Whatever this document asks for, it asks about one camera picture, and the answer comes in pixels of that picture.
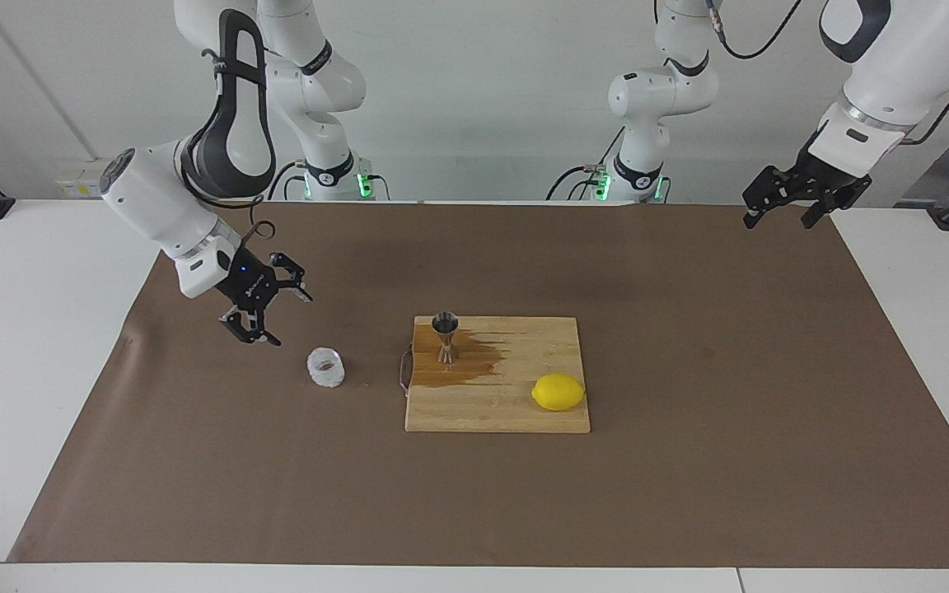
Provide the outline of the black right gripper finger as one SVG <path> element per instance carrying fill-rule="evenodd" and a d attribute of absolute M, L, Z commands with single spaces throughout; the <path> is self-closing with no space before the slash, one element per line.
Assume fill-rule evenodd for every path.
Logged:
<path fill-rule="evenodd" d="M 275 347 L 282 345 L 282 342 L 267 330 L 264 309 L 241 309 L 233 306 L 219 316 L 219 323 L 242 343 L 269 343 Z"/>
<path fill-rule="evenodd" d="M 287 275 L 283 280 L 281 278 L 275 278 L 275 284 L 278 290 L 294 292 L 302 301 L 314 301 L 314 297 L 306 291 L 304 280 L 306 270 L 304 267 L 298 265 L 295 260 L 283 252 L 272 252 L 271 255 L 269 255 L 269 264 L 271 267 L 282 269 Z"/>

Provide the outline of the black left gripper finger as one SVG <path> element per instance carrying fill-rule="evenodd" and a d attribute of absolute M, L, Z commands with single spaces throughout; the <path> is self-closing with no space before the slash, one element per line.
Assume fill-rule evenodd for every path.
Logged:
<path fill-rule="evenodd" d="M 803 228 L 811 229 L 828 214 L 851 208 L 870 187 L 870 184 L 872 184 L 872 179 L 869 175 L 835 189 L 829 188 L 827 184 L 820 181 L 810 181 L 806 187 L 806 195 L 813 199 L 813 204 L 807 208 L 805 214 L 802 214 Z"/>
<path fill-rule="evenodd" d="M 801 187 L 801 174 L 765 166 L 742 192 L 746 204 L 743 225 L 752 230 L 769 211 L 795 202 Z"/>

